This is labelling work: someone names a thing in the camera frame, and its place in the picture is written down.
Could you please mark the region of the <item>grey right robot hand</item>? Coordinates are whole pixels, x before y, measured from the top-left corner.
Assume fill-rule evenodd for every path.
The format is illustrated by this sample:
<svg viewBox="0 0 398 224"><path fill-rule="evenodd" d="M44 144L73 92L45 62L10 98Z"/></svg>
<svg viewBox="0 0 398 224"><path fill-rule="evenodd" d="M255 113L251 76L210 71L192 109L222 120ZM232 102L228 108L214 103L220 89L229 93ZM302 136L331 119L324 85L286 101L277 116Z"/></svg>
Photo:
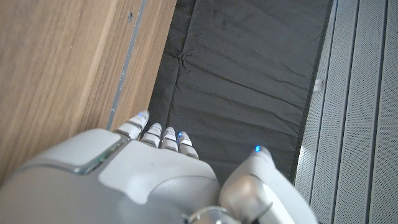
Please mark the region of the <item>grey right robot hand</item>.
<svg viewBox="0 0 398 224"><path fill-rule="evenodd" d="M148 120L85 131L21 165L1 186L1 222L316 222L266 147L221 184L187 133Z"/></svg>

